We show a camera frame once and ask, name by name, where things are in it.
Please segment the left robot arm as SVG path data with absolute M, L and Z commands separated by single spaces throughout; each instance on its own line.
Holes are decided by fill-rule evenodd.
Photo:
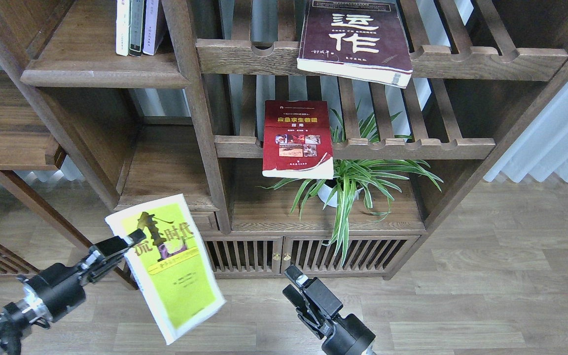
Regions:
M 77 264 L 54 263 L 28 279 L 18 276 L 25 297 L 9 303 L 0 313 L 0 355 L 19 355 L 22 339 L 33 325 L 50 328 L 86 300 L 85 285 L 97 283 L 123 260 L 130 248 L 146 238 L 141 229 L 125 237 L 114 236 L 89 247 Z

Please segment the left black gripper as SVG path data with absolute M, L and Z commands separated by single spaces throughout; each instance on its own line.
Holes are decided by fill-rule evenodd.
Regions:
M 57 322 L 86 300 L 83 289 L 102 280 L 124 260 L 124 253 L 146 238 L 141 229 L 126 237 L 114 236 L 89 248 L 76 265 L 55 263 L 23 282 L 25 297 L 16 303 L 28 323 Z

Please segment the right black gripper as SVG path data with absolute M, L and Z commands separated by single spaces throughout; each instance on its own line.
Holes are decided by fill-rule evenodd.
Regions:
M 343 318 L 338 312 L 343 303 L 317 277 L 310 279 L 297 266 L 284 271 L 292 285 L 283 295 L 295 306 L 298 318 L 318 339 L 327 355 L 374 355 L 376 335 L 350 313 Z

